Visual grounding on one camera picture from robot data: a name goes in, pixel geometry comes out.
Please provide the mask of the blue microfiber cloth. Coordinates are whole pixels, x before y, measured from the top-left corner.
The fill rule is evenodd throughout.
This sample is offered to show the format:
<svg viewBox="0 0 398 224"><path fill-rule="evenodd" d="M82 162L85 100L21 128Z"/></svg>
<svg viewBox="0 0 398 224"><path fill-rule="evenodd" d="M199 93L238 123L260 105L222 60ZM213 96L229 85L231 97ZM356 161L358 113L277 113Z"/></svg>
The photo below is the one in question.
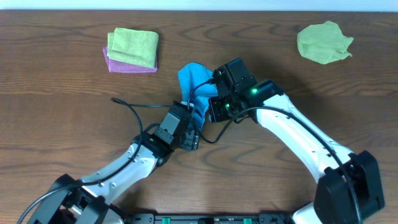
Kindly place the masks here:
<svg viewBox="0 0 398 224"><path fill-rule="evenodd" d="M186 64L178 72L178 80L182 92L182 101L188 102L191 91L199 84L208 81L213 72L199 63L191 62ZM214 84L206 84L195 90L190 98L190 103L195 109L193 118L198 128L202 128L205 123L205 115L209 108L208 99L218 95Z"/></svg>

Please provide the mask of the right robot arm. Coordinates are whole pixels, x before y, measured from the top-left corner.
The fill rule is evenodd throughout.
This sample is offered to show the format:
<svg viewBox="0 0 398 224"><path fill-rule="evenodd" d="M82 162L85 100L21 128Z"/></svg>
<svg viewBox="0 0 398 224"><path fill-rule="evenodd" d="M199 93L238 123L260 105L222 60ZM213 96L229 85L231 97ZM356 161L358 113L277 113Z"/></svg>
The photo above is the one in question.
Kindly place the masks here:
<svg viewBox="0 0 398 224"><path fill-rule="evenodd" d="M310 171L317 190L313 202L292 215L294 223L362 223L385 206L377 160L355 154L307 119L270 80L215 81L212 122L250 117L274 133Z"/></svg>

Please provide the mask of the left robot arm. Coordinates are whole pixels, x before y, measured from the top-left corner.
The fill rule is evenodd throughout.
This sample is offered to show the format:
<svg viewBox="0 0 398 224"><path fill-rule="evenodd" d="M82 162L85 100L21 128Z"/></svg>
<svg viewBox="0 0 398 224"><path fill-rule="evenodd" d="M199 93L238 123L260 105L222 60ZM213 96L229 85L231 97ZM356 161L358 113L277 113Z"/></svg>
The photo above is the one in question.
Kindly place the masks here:
<svg viewBox="0 0 398 224"><path fill-rule="evenodd" d="M65 174L50 190L34 201L21 215L29 212L29 223L125 223L111 204L131 185L148 177L164 165L176 149L194 150L199 135L194 121L167 121L141 129L129 149L97 172L78 180Z"/></svg>

